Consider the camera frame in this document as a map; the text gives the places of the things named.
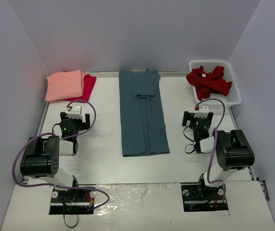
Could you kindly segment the teal blue t shirt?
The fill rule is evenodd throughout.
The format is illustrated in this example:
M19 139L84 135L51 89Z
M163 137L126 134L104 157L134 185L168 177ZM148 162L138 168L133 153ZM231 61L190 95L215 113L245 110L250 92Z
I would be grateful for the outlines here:
M170 152L157 70L119 71L122 154L149 156Z

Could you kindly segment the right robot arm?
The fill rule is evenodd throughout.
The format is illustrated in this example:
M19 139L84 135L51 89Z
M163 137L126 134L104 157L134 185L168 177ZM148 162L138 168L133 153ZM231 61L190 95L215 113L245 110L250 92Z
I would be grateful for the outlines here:
M210 162L206 173L200 176L197 193L207 199L214 193L214 188L223 188L224 182L234 173L250 167L255 162L254 152L240 129L225 132L223 130L209 133L213 113L184 112L182 126L191 129L193 138L185 136L191 141L191 152L210 154Z

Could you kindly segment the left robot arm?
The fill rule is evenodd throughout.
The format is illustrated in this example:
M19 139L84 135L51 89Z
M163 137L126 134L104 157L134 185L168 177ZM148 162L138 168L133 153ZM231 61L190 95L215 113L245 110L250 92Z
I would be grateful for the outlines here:
M76 155L78 152L77 135L80 131L91 127L90 115L60 113L62 135L50 135L33 140L24 150L20 162L20 172L23 176L44 180L58 190L63 190L63 196L69 201L80 197L80 188L75 176L66 173L59 164L60 156Z

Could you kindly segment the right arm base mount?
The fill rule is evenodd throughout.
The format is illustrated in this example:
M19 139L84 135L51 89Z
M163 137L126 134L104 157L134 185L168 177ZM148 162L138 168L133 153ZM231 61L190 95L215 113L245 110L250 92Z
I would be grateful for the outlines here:
M184 212L228 211L223 201L223 187L208 187L200 183L181 184Z

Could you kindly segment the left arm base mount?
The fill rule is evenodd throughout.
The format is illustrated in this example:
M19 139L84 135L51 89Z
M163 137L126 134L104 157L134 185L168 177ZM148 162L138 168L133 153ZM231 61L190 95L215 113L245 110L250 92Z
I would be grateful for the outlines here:
M92 215L94 213L95 187L91 190L53 189L49 215Z

